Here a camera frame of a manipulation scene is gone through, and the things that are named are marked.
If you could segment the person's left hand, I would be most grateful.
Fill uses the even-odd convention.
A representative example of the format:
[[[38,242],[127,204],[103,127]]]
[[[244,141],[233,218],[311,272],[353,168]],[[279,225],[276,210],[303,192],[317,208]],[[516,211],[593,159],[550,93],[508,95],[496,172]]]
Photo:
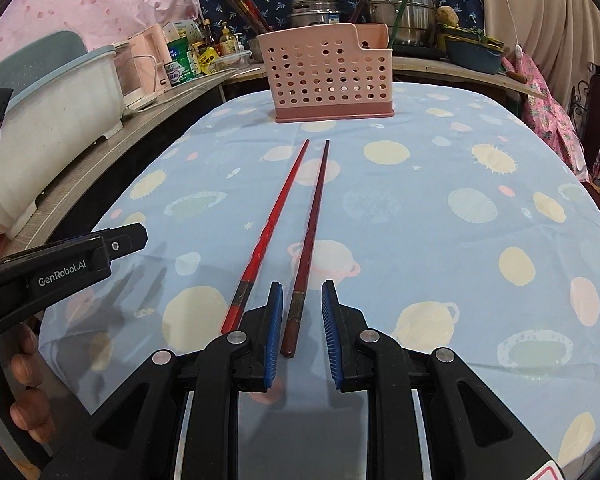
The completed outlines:
[[[0,252],[5,244],[5,235],[0,234]],[[38,443],[50,443],[55,433],[50,400],[42,389],[42,370],[38,354],[38,337],[28,322],[16,331],[16,352],[10,358],[9,369],[15,381],[23,385],[24,391],[10,406],[9,413],[14,424]]]

